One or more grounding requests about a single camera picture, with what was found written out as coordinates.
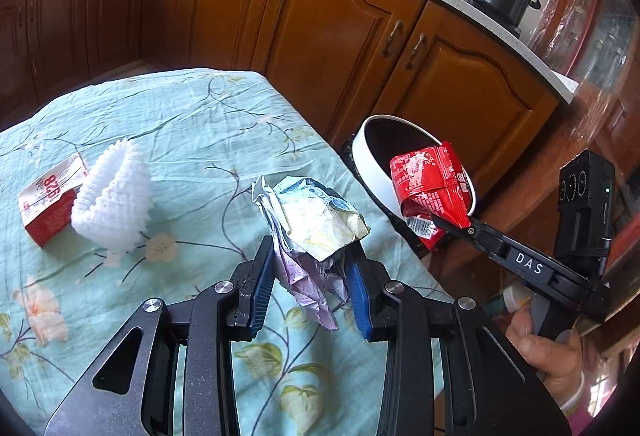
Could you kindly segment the person's right hand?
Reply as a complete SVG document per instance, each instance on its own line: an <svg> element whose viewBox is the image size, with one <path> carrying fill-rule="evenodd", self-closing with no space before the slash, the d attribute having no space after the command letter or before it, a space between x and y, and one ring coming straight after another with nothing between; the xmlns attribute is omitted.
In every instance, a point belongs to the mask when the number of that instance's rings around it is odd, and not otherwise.
<svg viewBox="0 0 640 436"><path fill-rule="evenodd" d="M582 393L582 343L574 330L565 343L536 335L529 308L523 307L513 315L506 337L529 366L544 374L544 386L560 406Z"/></svg>

